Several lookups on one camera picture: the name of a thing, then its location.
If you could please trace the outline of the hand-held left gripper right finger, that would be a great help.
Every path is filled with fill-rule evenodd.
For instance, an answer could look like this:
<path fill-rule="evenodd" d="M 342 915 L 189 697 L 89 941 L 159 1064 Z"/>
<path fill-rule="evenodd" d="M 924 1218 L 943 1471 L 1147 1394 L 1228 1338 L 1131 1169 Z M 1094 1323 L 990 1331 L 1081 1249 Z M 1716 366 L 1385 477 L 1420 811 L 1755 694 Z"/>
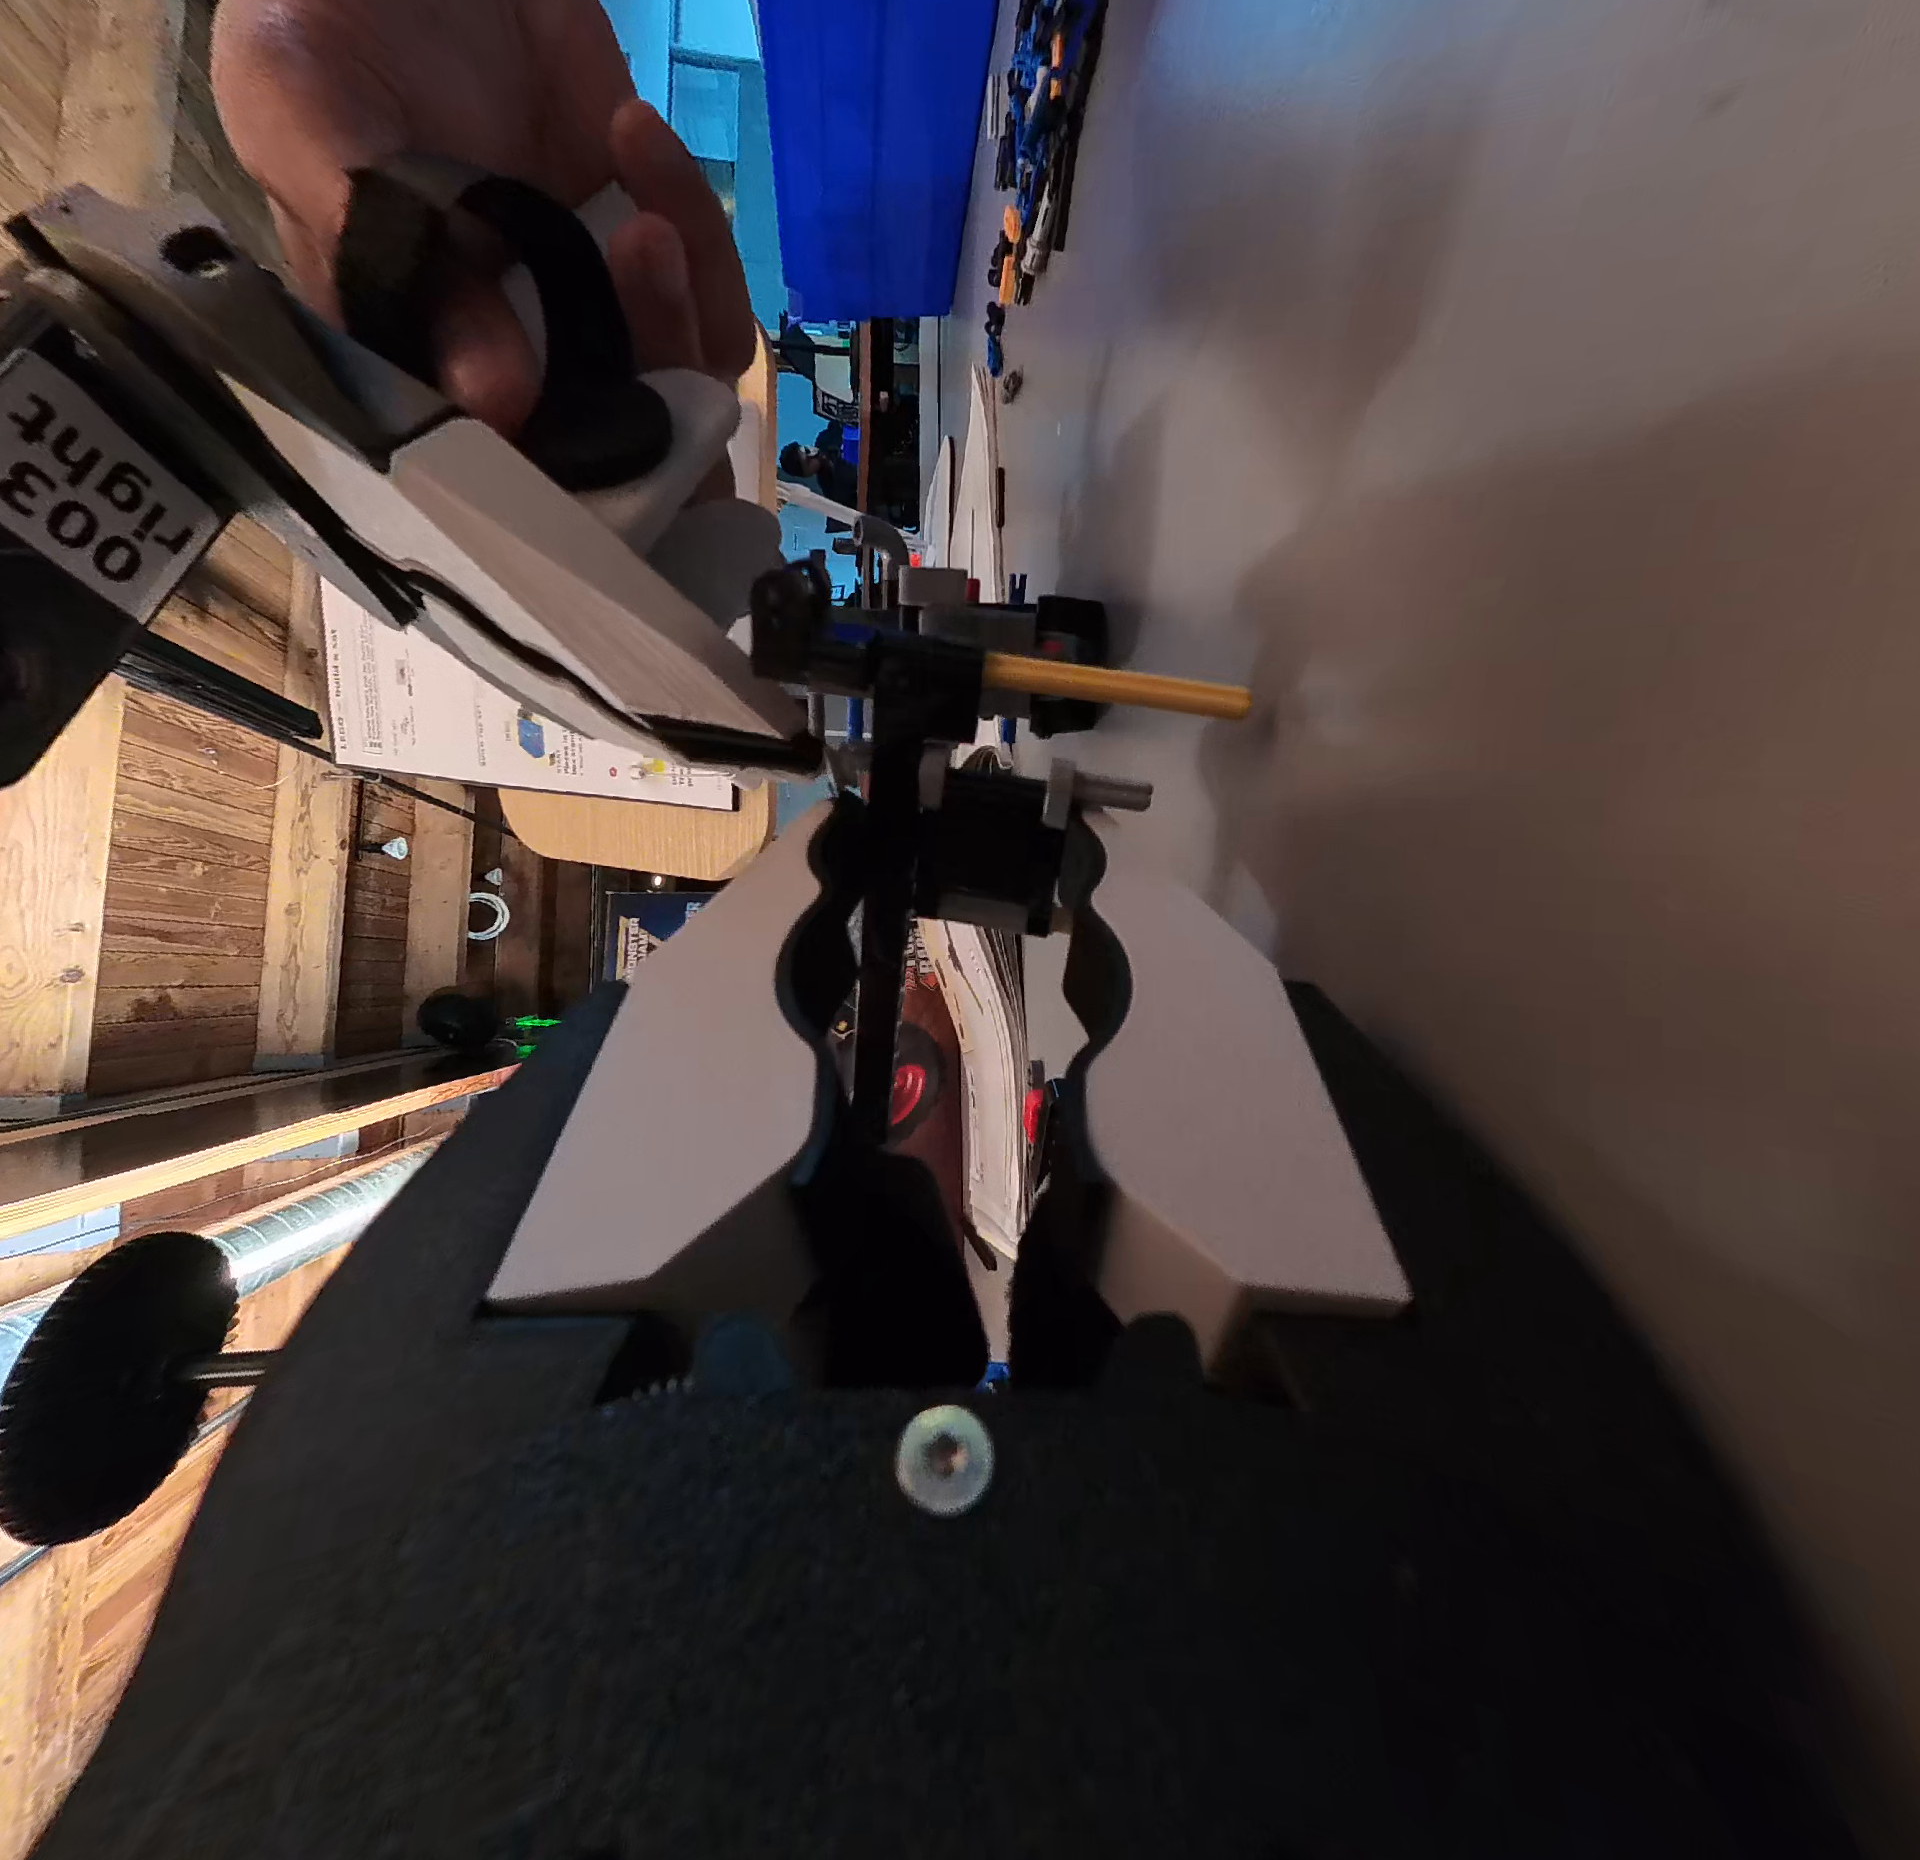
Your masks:
<path fill-rule="evenodd" d="M 1090 1288 L 1233 1371 L 1261 1317 L 1394 1318 L 1410 1279 L 1271 962 L 1116 821 L 1079 925 L 1116 942 L 1116 1030 L 1084 1049 Z"/>

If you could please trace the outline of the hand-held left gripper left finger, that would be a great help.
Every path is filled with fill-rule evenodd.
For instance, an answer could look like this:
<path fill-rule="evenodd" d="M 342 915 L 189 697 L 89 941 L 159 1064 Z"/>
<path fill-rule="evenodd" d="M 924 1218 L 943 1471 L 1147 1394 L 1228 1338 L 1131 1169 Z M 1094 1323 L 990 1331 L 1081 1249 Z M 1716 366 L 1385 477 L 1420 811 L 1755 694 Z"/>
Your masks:
<path fill-rule="evenodd" d="M 841 1080 L 843 807 L 807 810 L 650 954 L 617 1007 L 487 1302 L 506 1317 L 753 1317 L 824 1355 L 824 1289 L 795 1182 Z"/>

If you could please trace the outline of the black lego assembly yellow axle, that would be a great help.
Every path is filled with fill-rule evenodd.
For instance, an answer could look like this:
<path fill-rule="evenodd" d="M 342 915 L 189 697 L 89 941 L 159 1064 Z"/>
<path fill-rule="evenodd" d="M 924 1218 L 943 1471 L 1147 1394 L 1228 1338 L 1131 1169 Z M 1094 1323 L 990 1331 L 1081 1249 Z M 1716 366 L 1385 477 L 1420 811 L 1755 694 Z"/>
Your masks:
<path fill-rule="evenodd" d="M 918 631 L 838 621 L 827 582 L 786 563 L 753 583 L 753 671 L 786 686 L 867 701 L 867 795 L 852 805 L 852 873 L 860 897 L 860 966 L 849 1120 L 857 1140 L 888 1142 L 899 1027 L 913 920 L 963 920 L 1011 936 L 1048 936 L 1076 920 L 1104 862 L 1089 811 L 1141 811 L 1150 789 L 1056 764 L 1048 776 L 975 774 L 953 765 L 996 692 L 1131 706 L 1243 721 L 1248 687 L 1177 675 L 1068 664 L 973 649 Z"/>

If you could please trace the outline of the lego instruction booklet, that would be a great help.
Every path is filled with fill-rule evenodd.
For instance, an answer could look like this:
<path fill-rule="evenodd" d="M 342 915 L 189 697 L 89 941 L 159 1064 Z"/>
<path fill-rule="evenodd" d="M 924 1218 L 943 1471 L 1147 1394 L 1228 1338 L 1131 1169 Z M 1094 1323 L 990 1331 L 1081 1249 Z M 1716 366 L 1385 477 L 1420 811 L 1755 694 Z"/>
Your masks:
<path fill-rule="evenodd" d="M 1052 1165 L 1061 1085 L 1029 1041 L 1025 938 L 920 917 L 907 947 L 940 987 L 958 1041 L 969 1228 L 1014 1261 Z"/>

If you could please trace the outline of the pile of loose lego pieces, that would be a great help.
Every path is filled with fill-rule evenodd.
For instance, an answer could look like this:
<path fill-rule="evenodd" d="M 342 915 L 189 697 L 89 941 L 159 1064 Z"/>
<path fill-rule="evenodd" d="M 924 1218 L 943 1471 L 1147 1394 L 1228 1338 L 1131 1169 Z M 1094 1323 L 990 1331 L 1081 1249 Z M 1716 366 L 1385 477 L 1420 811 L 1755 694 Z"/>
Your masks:
<path fill-rule="evenodd" d="M 1017 0 L 1014 57 L 998 85 L 994 189 L 999 231 L 987 260 L 984 367 L 1001 403 L 1021 371 L 1007 360 L 1009 312 L 1030 301 L 1068 241 L 1070 197 L 1111 0 Z"/>

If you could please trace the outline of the person's right hand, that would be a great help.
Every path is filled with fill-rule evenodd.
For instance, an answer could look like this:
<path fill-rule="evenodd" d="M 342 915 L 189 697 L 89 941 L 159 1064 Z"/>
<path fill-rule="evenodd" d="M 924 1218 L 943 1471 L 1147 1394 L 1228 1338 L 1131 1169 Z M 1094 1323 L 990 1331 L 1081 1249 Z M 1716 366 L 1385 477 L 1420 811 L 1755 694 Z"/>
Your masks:
<path fill-rule="evenodd" d="M 756 320 L 729 221 L 639 99 L 602 0 L 220 0 L 210 77 L 301 299 L 333 325 L 351 173 L 431 153 L 568 209 L 619 185 L 607 258 L 638 367 L 737 384 Z"/>

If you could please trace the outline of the dark printed box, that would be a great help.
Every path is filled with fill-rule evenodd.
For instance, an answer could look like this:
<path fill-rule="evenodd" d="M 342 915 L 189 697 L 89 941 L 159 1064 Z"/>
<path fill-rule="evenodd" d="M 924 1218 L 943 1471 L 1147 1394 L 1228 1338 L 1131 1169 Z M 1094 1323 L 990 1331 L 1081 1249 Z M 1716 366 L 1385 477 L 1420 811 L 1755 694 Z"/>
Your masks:
<path fill-rule="evenodd" d="M 660 944 L 681 931 L 724 886 L 614 879 L 594 889 L 590 959 L 594 981 L 633 981 Z"/>

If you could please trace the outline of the black gear wheel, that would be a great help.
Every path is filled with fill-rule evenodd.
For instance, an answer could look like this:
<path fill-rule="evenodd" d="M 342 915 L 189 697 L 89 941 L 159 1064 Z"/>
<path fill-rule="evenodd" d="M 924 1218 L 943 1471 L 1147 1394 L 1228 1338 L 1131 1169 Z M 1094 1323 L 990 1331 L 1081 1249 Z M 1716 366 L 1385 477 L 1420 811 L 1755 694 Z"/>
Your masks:
<path fill-rule="evenodd" d="M 26 1547 L 93 1537 L 145 1505 L 214 1392 L 249 1392 L 270 1352 L 228 1352 L 239 1283 L 214 1238 L 150 1231 L 69 1283 L 3 1392 L 3 1527 Z"/>

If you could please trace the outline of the white printed wall sheet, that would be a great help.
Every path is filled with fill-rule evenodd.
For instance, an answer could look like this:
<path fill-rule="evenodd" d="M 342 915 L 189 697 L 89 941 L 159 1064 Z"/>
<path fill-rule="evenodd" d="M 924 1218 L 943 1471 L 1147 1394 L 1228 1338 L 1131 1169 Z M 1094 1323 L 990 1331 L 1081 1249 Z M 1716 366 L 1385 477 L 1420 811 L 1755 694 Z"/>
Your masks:
<path fill-rule="evenodd" d="M 485 789 L 734 811 L 719 771 L 589 739 L 502 692 L 415 631 L 385 625 L 319 582 L 332 759 Z"/>

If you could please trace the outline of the silver metal duct pipe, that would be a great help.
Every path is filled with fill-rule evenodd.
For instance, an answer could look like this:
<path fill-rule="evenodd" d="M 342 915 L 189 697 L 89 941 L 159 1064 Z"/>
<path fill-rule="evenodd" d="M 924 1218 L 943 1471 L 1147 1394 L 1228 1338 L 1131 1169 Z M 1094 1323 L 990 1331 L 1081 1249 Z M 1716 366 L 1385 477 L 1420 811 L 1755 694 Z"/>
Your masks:
<path fill-rule="evenodd" d="M 342 1254 L 371 1223 L 371 1218 L 395 1199 L 395 1193 L 415 1177 L 423 1163 L 438 1153 L 454 1130 L 412 1142 L 394 1153 L 350 1162 L 344 1168 L 322 1182 L 315 1182 L 266 1205 L 256 1205 L 235 1218 L 207 1228 L 158 1228 L 149 1234 L 132 1237 L 97 1254 L 86 1263 L 89 1272 L 96 1263 L 129 1246 L 142 1246 L 149 1238 L 166 1238 L 182 1234 L 213 1242 L 228 1263 L 239 1302 L 259 1294 L 296 1272 L 325 1261 L 329 1254 Z M 39 1286 L 13 1297 L 3 1307 L 3 1377 L 10 1377 L 31 1333 L 54 1302 L 74 1286 L 80 1273 L 50 1286 Z M 24 1572 L 31 1561 L 44 1553 L 43 1547 L 29 1547 L 23 1540 L 4 1537 L 3 1542 L 3 1586 Z"/>

